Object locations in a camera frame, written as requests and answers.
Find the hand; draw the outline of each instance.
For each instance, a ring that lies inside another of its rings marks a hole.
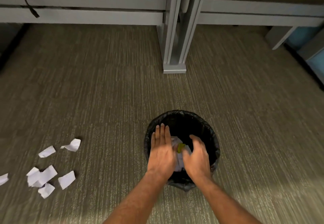
[[[209,157],[205,144],[201,139],[194,135],[190,135],[189,137],[192,139],[193,152],[189,155],[187,150],[182,149],[182,158],[187,174],[197,185],[201,180],[212,179],[210,174]]]
[[[177,146],[172,148],[169,126],[157,125],[151,139],[151,152],[148,159],[147,173],[163,177],[167,181],[176,166]]]

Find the trash bag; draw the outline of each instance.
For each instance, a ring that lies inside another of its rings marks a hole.
[[[193,134],[198,136],[206,146],[209,156],[210,172],[213,173],[215,171],[220,157],[217,136],[212,127],[204,119],[189,111],[168,111],[151,121],[144,139],[144,153],[147,161],[150,157],[152,133],[155,131],[156,126],[161,125],[161,123],[168,125],[171,136],[177,136],[184,144],[189,146],[191,151],[193,151],[193,144],[189,135]],[[167,183],[185,192],[196,187],[185,170],[173,172]]]

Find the striped carpet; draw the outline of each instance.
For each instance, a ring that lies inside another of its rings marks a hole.
[[[324,94],[263,27],[198,26],[187,73],[162,74],[155,27],[33,25],[0,72],[1,223],[101,223],[143,176],[149,122],[193,111],[221,147],[214,179],[264,223],[324,222]],[[82,139],[77,152],[59,149]],[[53,145],[47,158],[38,153]],[[26,173],[54,165],[42,199]],[[74,170],[67,189],[57,178]],[[165,186],[148,223],[216,223]]]

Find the left hand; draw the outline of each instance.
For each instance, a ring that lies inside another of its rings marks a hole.
[[[148,159],[147,173],[162,176],[167,181],[176,166],[177,146],[172,148],[169,126],[157,125],[151,139],[151,152]]]

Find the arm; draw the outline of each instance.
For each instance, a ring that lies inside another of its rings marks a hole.
[[[172,148],[168,126],[156,127],[151,139],[147,172],[138,185],[117,206],[104,224],[146,223],[159,193],[176,165],[176,148]]]
[[[253,215],[215,184],[210,175],[209,159],[205,144],[194,135],[191,135],[190,138],[193,142],[193,153],[190,156],[186,150],[182,151],[185,169],[209,202],[219,223],[261,224]]]

